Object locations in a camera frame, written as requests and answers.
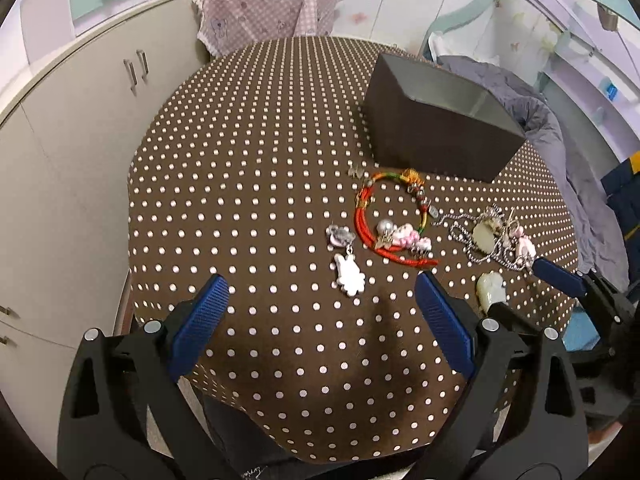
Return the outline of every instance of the bracelet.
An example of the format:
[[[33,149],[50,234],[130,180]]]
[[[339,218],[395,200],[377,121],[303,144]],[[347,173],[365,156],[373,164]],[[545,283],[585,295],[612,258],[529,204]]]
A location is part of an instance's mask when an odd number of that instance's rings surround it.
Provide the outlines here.
[[[365,209],[373,202],[373,185],[384,178],[390,178],[407,186],[407,191],[414,194],[418,208],[420,209],[420,225],[414,230],[411,224],[396,227],[391,220],[384,219],[378,223],[378,235],[375,237],[367,225]],[[409,249],[418,256],[424,256],[431,251],[431,241],[428,238],[421,238],[422,232],[428,224],[428,211],[430,202],[424,192],[424,182],[415,170],[405,170],[398,173],[377,173],[366,180],[362,189],[356,195],[356,209],[354,222],[356,232],[362,242],[371,250],[383,258],[410,267],[435,266],[437,260],[419,257],[410,260],[404,256],[397,256],[394,253]]]

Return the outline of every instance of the brown tablecloth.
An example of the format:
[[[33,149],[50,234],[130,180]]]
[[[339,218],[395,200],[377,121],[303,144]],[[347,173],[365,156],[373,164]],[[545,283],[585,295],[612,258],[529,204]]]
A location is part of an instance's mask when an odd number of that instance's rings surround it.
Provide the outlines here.
[[[357,243],[366,290],[350,299],[335,283],[324,231],[353,229],[357,186],[347,168],[373,166],[359,105],[379,52],[397,50],[293,38],[214,60],[159,111],[129,174],[136,317],[163,319],[212,272],[225,276],[228,312],[190,380],[309,462],[423,446],[465,384],[416,307],[415,269]],[[575,270],[568,212],[528,143],[492,184],[426,179],[446,212],[515,208],[539,255]],[[417,225],[404,189],[379,184],[376,199],[372,229],[385,217]],[[453,296],[477,308],[476,279],[498,270],[512,308],[541,326],[566,326],[571,303],[557,290],[494,263],[470,264],[445,227],[426,234],[440,259],[433,272]]]

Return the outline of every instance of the gray bedding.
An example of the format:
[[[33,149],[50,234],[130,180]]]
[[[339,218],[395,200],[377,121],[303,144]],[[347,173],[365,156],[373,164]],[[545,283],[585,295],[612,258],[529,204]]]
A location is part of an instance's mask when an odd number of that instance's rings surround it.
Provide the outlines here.
[[[463,56],[441,56],[438,63],[487,88],[523,127],[545,161],[574,223],[578,269],[596,267],[619,290],[626,290],[628,259],[616,216],[578,146],[546,104],[542,94],[508,70]]]

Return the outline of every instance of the blue gripper pad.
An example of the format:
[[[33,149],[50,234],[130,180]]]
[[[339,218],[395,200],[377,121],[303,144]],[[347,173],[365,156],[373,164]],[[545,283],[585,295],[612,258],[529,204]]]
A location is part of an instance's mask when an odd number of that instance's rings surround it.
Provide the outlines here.
[[[167,370],[175,383],[189,374],[204,352],[229,302],[229,286],[222,276],[213,276],[193,300],[193,309],[172,341]]]
[[[469,379],[476,369],[473,340],[434,280],[430,273],[418,274],[415,280],[415,301],[449,367]]]
[[[537,258],[533,262],[532,270],[535,276],[560,292],[564,292],[570,298],[581,298],[587,293],[580,276],[564,270],[546,258]]]

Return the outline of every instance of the pearl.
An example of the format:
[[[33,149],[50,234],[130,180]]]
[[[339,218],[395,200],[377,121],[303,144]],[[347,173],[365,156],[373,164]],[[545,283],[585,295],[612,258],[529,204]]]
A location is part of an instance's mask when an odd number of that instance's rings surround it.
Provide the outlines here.
[[[380,222],[378,222],[378,234],[379,235],[385,235],[385,234],[389,234],[394,228],[394,223],[389,220],[389,218],[385,218],[384,220],[381,220]]]

